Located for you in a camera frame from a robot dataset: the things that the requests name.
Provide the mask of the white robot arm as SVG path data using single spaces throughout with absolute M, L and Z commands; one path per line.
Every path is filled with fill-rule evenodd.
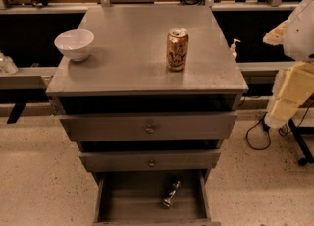
M 295 61 L 279 70 L 265 116 L 271 128 L 280 128 L 314 93 L 314 0 L 302 0 L 288 18 L 263 37 L 263 42 L 281 45 Z

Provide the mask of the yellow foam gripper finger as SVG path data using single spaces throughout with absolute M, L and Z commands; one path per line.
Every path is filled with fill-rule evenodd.
M 286 41 L 285 31 L 288 24 L 288 20 L 278 24 L 275 28 L 264 35 L 263 42 L 272 46 L 283 45 Z
M 265 123 L 271 128 L 280 128 L 314 94 L 314 65 L 298 62 L 288 70 L 279 70 L 272 93 Z

